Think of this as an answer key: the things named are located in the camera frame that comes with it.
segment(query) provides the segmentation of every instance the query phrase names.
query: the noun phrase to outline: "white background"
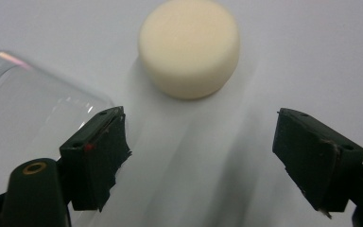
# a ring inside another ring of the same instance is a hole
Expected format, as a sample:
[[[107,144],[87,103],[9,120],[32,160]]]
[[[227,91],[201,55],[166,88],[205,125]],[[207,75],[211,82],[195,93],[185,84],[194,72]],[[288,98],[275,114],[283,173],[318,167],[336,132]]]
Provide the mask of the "white background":
[[[3,1],[0,50],[76,79],[125,107],[133,155],[102,213],[75,226],[351,226],[312,209],[272,153],[281,107],[363,147],[363,1],[218,0],[241,32],[216,94],[181,101],[138,61],[139,27],[161,0]]]

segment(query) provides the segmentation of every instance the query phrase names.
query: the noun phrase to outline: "white table surface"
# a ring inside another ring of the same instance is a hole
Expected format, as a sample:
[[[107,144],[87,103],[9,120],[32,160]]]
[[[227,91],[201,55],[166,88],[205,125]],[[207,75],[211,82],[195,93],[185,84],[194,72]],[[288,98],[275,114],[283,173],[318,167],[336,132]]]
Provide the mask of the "white table surface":
[[[0,50],[125,107],[133,155],[102,213],[74,226],[351,226],[313,210],[272,153],[281,107],[363,147],[363,1],[218,0],[241,32],[239,64],[216,94],[157,91],[138,60],[139,27],[164,0],[3,1]]]

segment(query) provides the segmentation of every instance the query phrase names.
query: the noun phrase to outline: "clear plastic container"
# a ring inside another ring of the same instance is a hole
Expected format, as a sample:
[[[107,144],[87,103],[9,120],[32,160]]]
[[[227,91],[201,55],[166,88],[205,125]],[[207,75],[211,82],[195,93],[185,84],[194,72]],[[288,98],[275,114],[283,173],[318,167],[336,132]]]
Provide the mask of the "clear plastic container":
[[[59,146],[96,113],[102,94],[0,52],[0,194],[18,165],[60,157]]]

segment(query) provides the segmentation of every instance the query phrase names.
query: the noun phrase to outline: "white foam cylinder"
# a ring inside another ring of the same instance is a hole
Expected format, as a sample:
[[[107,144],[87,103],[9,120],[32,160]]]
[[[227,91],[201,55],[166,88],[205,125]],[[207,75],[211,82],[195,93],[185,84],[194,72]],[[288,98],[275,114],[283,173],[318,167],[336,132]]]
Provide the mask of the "white foam cylinder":
[[[237,66],[239,48],[233,16],[209,0],[167,1],[140,30],[141,62],[156,86],[177,98],[219,90]]]

